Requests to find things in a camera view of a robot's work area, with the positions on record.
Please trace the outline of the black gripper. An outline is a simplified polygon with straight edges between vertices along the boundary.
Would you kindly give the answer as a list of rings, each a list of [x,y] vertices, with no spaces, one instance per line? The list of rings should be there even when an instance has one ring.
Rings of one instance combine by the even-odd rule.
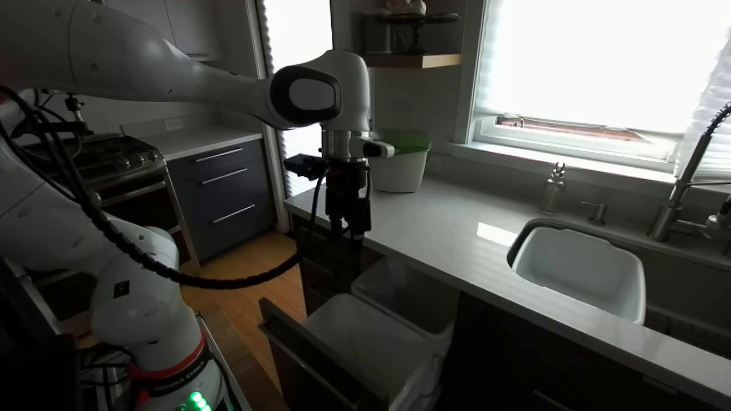
[[[326,182],[325,212],[333,233],[367,233],[373,228],[365,162],[295,154],[284,167],[308,180]]]

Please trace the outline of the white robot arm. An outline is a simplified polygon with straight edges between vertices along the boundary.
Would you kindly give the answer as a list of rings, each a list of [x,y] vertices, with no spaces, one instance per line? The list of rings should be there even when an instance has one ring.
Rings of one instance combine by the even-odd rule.
[[[25,89],[121,99],[192,99],[222,104],[271,128],[317,122],[323,152],[287,167],[326,178],[333,231],[363,235],[370,202],[361,194],[367,162],[393,148],[370,134],[365,61],[329,50],[258,80],[187,57],[157,30],[91,0],[0,0],[3,91]],[[74,268],[97,279],[91,332],[131,353],[131,404],[138,411],[222,406],[227,376],[209,349],[201,320],[181,297],[189,283],[170,233],[101,212],[72,162],[57,187],[3,145],[0,253],[25,268]]]

